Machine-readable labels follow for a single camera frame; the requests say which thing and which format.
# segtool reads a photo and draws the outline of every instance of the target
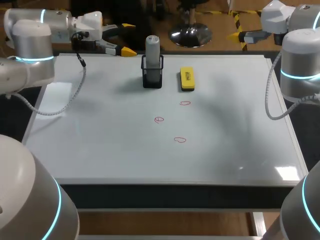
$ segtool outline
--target whiteboard eraser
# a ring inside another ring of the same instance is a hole
[[[195,75],[194,69],[191,66],[185,66],[180,68],[180,78],[182,91],[195,90]]]

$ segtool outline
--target wooden floor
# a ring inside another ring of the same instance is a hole
[[[20,0],[26,8],[68,8],[66,0]],[[160,36],[161,45],[168,51],[184,51],[183,47],[172,43],[168,32],[179,21],[176,13],[177,0],[167,0],[171,15],[165,21],[151,19],[155,33]],[[302,0],[284,0],[287,5],[297,6]],[[319,0],[308,0],[319,3]],[[269,0],[234,0],[234,10],[261,10]],[[210,0],[199,5],[201,11],[227,11],[227,0]],[[240,14],[240,24],[244,31],[261,29],[260,18],[256,14]],[[237,31],[234,19],[226,14],[197,14],[196,21],[206,24],[213,32],[212,41],[207,45],[191,49],[192,51],[240,51],[241,46],[227,40],[227,35]],[[0,56],[10,56],[14,51],[4,45],[4,29],[0,28]],[[248,50],[279,50],[270,37]],[[270,226],[279,213],[264,213],[266,226]],[[80,234],[83,235],[216,235],[216,236],[250,236],[252,228],[249,215],[244,212],[83,212],[80,214]]]

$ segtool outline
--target black pen holder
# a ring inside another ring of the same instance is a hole
[[[160,55],[159,68],[147,68],[146,55],[143,55],[141,58],[141,69],[142,69],[142,80],[143,87],[146,89],[160,89],[162,87],[162,72],[164,69],[164,56]],[[148,81],[147,73],[159,72],[159,81]]]

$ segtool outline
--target office chair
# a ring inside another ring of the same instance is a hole
[[[196,23],[195,14],[196,6],[203,4],[209,0],[179,0],[181,2],[179,8],[189,11],[188,23],[182,23],[175,26],[169,32],[169,38],[175,44],[185,48],[198,48],[212,39],[212,32],[209,28],[201,23]]]

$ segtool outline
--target red marker drawing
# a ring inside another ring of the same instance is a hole
[[[191,104],[190,101],[181,101],[181,102],[180,102],[180,105],[181,105],[181,106],[187,106],[187,105],[190,105],[190,104]]]
[[[184,137],[175,137],[174,140],[180,144],[183,144],[187,141]]]
[[[165,119],[163,117],[157,116],[154,118],[154,121],[159,124],[159,122],[163,122]]]

